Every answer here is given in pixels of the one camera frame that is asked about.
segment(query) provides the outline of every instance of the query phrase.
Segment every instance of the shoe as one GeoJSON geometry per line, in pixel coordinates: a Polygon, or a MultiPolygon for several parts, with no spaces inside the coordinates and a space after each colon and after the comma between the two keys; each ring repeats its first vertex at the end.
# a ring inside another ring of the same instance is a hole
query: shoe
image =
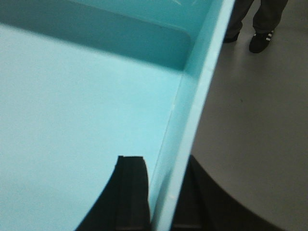
{"type": "Polygon", "coordinates": [[[237,33],[234,37],[232,38],[224,38],[223,43],[230,43],[230,42],[235,42],[237,40],[237,37],[239,36],[240,32],[237,33]]]}
{"type": "Polygon", "coordinates": [[[273,33],[274,33],[273,30],[269,33],[263,33],[263,34],[255,33],[249,44],[250,52],[257,54],[263,51],[265,48],[267,48],[271,40],[271,37],[273,36],[273,33]]]}

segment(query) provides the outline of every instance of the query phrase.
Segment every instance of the person's leg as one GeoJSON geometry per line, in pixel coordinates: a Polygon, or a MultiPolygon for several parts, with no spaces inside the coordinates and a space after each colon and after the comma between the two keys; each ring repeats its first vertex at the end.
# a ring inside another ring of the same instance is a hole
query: person's leg
{"type": "Polygon", "coordinates": [[[254,0],[236,0],[230,17],[225,38],[235,37],[242,29],[242,20],[245,18],[254,0]]]}
{"type": "Polygon", "coordinates": [[[257,33],[271,32],[281,20],[282,12],[288,0],[261,0],[261,6],[254,17],[254,28],[257,33]]]}
{"type": "Polygon", "coordinates": [[[260,53],[267,48],[287,2],[288,0],[261,0],[253,23],[256,33],[249,44],[252,53],[260,53]]]}

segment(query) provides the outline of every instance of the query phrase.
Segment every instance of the container floor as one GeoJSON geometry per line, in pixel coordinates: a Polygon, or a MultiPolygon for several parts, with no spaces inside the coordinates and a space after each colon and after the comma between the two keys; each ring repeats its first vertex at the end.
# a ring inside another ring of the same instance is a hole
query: container floor
{"type": "Polygon", "coordinates": [[[182,71],[4,24],[0,50],[1,231],[73,230],[118,155],[151,179],[182,71]]]}

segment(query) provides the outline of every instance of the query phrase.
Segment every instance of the sneaker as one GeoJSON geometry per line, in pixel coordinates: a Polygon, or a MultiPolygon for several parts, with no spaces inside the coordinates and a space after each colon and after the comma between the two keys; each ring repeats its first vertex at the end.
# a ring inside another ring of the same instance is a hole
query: sneaker
{"type": "Polygon", "coordinates": [[[235,42],[237,40],[237,37],[239,36],[240,32],[237,33],[234,37],[232,38],[224,38],[223,43],[230,43],[230,42],[235,42]]]}
{"type": "Polygon", "coordinates": [[[255,33],[249,44],[249,50],[255,54],[263,51],[269,45],[273,33],[273,30],[264,34],[255,33]]]}

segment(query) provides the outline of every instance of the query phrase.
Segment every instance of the black object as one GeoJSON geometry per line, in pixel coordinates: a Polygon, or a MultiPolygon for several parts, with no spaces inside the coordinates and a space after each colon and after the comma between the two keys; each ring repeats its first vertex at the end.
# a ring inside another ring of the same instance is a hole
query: black object
{"type": "Polygon", "coordinates": [[[119,156],[104,191],[76,231],[149,231],[148,176],[142,157],[119,156]]]}
{"type": "Polygon", "coordinates": [[[215,230],[193,174],[189,161],[172,222],[172,231],[215,230]]]}
{"type": "Polygon", "coordinates": [[[283,231],[227,194],[191,156],[172,231],[283,231]]]}

